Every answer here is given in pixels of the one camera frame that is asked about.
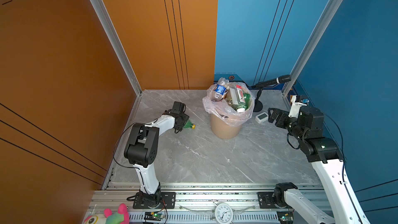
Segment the green sprite bottle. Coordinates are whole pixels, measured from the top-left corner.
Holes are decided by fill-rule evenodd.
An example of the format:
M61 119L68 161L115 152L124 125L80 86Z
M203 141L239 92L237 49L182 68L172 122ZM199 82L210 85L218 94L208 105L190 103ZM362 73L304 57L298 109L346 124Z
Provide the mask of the green sprite bottle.
M244 100L245 100L245 110L248 110L251 106L251 94L244 93Z
M185 123L185 125L184 125L183 128L184 128L184 129L195 129L195 128L196 128L196 125L195 125L191 120L188 120L188 121Z

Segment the red white label bottle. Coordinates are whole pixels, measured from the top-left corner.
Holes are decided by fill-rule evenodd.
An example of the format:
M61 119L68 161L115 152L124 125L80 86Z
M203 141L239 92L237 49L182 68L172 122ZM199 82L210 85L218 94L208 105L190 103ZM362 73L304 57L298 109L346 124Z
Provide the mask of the red white label bottle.
M238 113L242 113L247 109L246 101L244 97L243 89L240 85L236 86L236 95L237 95L237 109Z

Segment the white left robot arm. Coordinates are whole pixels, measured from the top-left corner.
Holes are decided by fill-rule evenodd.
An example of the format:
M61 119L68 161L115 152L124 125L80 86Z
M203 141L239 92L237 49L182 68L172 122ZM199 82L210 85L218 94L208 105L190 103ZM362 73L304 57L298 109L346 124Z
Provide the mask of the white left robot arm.
M159 137L168 130L182 131L189 120L185 111L184 103L174 102L170 110L152 122L132 125L123 155L136 170L140 181L138 193L127 199L133 202L134 209L157 208L161 204L161 184L153 165Z

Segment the clear blue label bottle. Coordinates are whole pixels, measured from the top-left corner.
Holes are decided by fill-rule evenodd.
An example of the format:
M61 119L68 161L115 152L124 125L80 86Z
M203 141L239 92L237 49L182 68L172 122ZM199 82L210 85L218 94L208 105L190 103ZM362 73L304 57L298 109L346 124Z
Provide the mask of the clear blue label bottle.
M228 79L224 77L220 78L216 83L215 88L211 91L210 99L214 102L221 101L228 92L229 83Z

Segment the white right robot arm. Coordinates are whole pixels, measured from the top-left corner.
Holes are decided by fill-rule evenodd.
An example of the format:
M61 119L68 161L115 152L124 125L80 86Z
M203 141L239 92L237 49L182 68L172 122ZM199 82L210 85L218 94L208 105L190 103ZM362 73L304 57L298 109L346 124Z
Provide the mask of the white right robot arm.
M291 208L309 224L368 224L345 169L345 157L336 141L323 136L324 113L302 106L295 117L278 108L268 109L268 121L288 131L298 141L308 162L316 171L332 209L329 216L308 200L293 183L279 183L274 201L280 208Z

